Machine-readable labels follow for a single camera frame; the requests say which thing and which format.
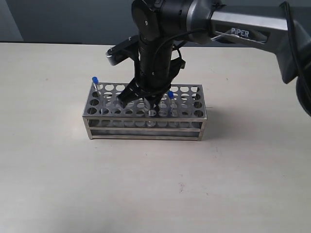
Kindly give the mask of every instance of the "blue cap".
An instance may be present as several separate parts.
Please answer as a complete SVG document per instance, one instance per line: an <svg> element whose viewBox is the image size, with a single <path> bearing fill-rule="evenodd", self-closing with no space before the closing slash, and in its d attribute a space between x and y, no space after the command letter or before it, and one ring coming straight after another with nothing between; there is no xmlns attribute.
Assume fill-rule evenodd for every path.
<svg viewBox="0 0 311 233"><path fill-rule="evenodd" d="M172 99L174 99L174 93L173 93L173 91L169 91L168 93L167 93L167 95L169 96L169 98L172 100Z"/></svg>
<svg viewBox="0 0 311 233"><path fill-rule="evenodd" d="M92 78L92 80L93 80L93 83L95 83L95 84L98 84L98 83L99 83L99 81L98 81L98 78L97 78L97 77L93 77L93 78Z"/></svg>

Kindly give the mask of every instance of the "test tube rack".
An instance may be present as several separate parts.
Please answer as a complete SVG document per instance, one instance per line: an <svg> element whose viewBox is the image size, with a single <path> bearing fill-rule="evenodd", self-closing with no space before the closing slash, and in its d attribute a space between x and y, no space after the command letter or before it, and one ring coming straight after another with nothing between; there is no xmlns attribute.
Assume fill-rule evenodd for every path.
<svg viewBox="0 0 311 233"><path fill-rule="evenodd" d="M161 115L150 117L143 99L130 102L124 109L117 96L124 83L98 83L91 86L83 121L89 139L162 139L201 141L207 112L201 85L172 84L177 117L170 116L170 99L161 101ZM148 127L148 122L155 126Z"/></svg>

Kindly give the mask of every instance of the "table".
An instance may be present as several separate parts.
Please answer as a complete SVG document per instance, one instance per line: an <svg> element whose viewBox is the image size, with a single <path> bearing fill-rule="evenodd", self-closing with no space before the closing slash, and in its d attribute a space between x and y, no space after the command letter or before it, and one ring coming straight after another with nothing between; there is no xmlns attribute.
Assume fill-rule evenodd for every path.
<svg viewBox="0 0 311 233"><path fill-rule="evenodd" d="M311 121L273 54L183 48L202 142L89 140L91 77L129 82L108 46L0 44L0 232L292 233L311 223Z"/></svg>

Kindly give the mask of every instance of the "white table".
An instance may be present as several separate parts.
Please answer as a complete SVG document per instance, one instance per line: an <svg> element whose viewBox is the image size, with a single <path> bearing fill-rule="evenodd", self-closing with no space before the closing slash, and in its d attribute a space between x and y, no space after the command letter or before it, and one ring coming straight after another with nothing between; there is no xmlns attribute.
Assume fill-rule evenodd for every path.
<svg viewBox="0 0 311 233"><path fill-rule="evenodd" d="M108 48L0 44L1 233L310 232L311 119L273 54L182 49L203 142L89 140L91 77L133 77Z"/></svg>

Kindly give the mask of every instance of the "robotic arm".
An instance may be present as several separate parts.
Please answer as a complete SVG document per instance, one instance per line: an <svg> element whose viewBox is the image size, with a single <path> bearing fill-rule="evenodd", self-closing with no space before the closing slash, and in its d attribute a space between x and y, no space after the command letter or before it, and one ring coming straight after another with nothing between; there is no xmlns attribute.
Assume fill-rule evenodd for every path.
<svg viewBox="0 0 311 233"><path fill-rule="evenodd" d="M297 96L311 116L311 21L308 8L237 7L220 0L134 0L132 17L139 34L107 52L112 65L131 58L135 76L118 96L121 106L144 98L158 109L162 96L186 62L187 42L238 43L276 55L284 83L297 79ZM176 50L179 58L171 61Z"/></svg>

